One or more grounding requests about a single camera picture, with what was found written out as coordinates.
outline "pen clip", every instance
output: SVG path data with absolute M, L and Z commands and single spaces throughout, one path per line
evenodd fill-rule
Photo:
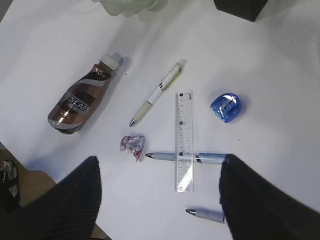
M 163 87 L 163 82 L 160 83 L 159 87 L 161 88 L 161 90 L 168 90 L 168 88 L 176 81 L 176 79 L 181 75 L 181 73 L 183 72 L 186 63 L 188 62 L 187 59 L 181 59 L 180 62 L 178 62 L 177 64 L 174 65 L 174 67 L 169 71 L 169 73 L 166 75 L 166 77 L 168 75 L 171 74 L 171 72 L 178 67 L 178 71 L 177 73 L 173 76 L 173 78 L 171 79 L 171 81 L 165 86 Z

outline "pen tip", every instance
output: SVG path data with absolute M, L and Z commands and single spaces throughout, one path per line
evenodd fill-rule
M 187 208 L 185 212 L 194 216 L 196 215 L 196 211 L 194 209 Z
M 135 123 L 136 123 L 136 120 L 132 119 L 130 124 L 129 124 L 129 127 L 132 127 L 133 125 L 135 125 Z
M 151 158 L 151 159 L 154 158 L 154 154 L 153 154 L 153 153 L 147 153 L 147 154 L 145 154 L 145 156 L 146 156 L 147 158 Z

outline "green object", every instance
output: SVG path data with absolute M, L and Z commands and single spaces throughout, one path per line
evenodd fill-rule
M 164 7 L 164 0 L 92 0 L 100 2 L 106 12 L 111 16 L 117 16 L 121 13 L 135 14 L 142 10 L 156 12 Z

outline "mechanical pen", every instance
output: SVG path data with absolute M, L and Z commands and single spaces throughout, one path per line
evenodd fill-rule
M 152 152 L 147 153 L 145 155 L 148 158 L 156 159 L 156 160 L 167 160 L 167 161 L 175 161 L 176 154 L 175 153 L 166 153 L 166 152 Z M 200 164 L 222 164 L 226 158 L 226 154 L 224 153 L 196 153 L 195 159 L 197 163 Z
M 186 63 L 187 63 L 187 60 L 182 59 L 180 62 L 174 65 L 174 67 L 170 70 L 167 76 L 165 76 L 162 82 L 160 82 L 159 86 L 152 93 L 149 99 L 142 105 L 139 111 L 134 115 L 134 117 L 132 118 L 129 124 L 129 127 L 134 127 L 144 118 L 144 116 L 148 113 L 148 111 L 152 108 L 152 106 L 157 102 L 157 100 L 161 97 L 161 95 L 179 77 Z

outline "clear plastic ruler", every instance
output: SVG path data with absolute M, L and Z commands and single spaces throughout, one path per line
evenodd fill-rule
M 178 193 L 193 192 L 192 91 L 175 95 L 175 176 Z

